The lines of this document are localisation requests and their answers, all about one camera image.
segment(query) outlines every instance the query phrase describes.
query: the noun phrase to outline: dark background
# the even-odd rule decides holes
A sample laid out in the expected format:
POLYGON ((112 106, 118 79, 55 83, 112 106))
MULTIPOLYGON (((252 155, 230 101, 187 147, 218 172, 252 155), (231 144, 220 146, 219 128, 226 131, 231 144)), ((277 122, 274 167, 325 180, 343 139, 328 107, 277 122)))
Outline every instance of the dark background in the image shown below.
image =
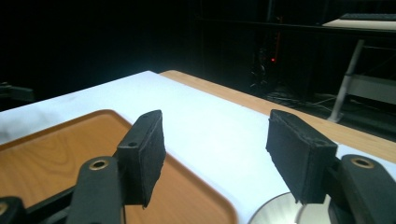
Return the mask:
MULTIPOLYGON (((283 22, 308 25, 345 12, 394 9, 391 1, 275 2, 273 13, 283 22)), ((255 51, 268 45, 262 34, 203 27, 196 19, 265 21, 267 5, 260 0, 2 1, 0 82, 31 88, 40 101, 146 70, 179 70, 251 93, 255 51)), ((280 40, 276 82, 283 80, 302 97, 337 91, 356 40, 301 34, 281 34, 280 40)))

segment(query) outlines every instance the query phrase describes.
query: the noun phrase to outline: brown tray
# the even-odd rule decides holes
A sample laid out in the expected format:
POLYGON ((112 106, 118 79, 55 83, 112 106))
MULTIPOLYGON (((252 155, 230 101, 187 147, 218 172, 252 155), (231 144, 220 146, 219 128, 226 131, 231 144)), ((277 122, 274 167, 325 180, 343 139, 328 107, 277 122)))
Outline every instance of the brown tray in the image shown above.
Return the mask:
MULTIPOLYGON (((101 110, 0 146, 0 197, 29 207, 75 185, 81 164, 111 156, 131 124, 101 110)), ((230 203, 182 164, 166 156, 145 210, 126 206, 129 223, 236 223, 230 203)))

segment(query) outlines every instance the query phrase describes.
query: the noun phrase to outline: metal stand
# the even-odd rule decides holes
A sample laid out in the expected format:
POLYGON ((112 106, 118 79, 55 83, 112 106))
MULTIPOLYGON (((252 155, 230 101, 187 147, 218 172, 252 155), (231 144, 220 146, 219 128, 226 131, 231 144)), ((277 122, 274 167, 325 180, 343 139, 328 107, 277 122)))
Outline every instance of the metal stand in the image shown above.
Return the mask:
POLYGON ((355 72, 356 63, 361 56, 361 49, 363 48, 363 45, 364 40, 360 39, 353 52, 352 58, 350 59, 346 74, 344 75, 343 83, 341 84, 337 99, 335 101, 334 107, 332 108, 332 114, 327 118, 327 120, 329 121, 338 122, 342 117, 342 114, 340 114, 341 106, 343 105, 344 99, 347 95, 350 83, 355 72))

